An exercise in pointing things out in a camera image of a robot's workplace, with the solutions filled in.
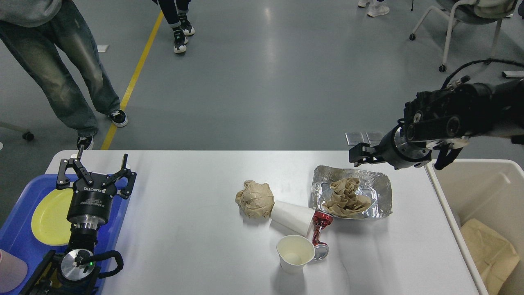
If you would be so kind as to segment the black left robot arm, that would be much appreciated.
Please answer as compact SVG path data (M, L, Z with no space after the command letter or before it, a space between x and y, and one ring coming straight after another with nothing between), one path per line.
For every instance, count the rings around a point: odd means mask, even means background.
M21 289L22 295L94 295L98 280L118 274L124 267L117 250L95 253L101 226L110 220L114 197L126 200L133 192L136 172L123 155L120 170L112 175L89 172L81 163L84 146L76 157L62 159L56 189L73 190L67 221L70 237L64 252L50 250Z

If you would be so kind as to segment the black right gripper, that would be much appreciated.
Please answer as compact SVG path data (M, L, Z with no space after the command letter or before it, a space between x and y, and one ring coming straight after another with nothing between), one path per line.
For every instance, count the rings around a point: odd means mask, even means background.
M395 127L381 140L380 144L371 146L361 142L349 150L349 162L355 167L363 164L388 163L395 170L409 168L410 162L399 151L395 137L400 134L401 127Z

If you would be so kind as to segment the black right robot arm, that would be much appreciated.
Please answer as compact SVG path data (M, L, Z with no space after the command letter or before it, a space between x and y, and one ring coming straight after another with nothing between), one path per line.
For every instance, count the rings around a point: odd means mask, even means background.
M508 138L523 144L523 75L510 74L509 81L490 85L470 83L468 75L453 80L451 73L436 91L418 92L404 106L404 117L382 137L378 145L359 142L349 150L349 162L388 163L399 170L425 166L438 151L435 168L450 165L470 138Z

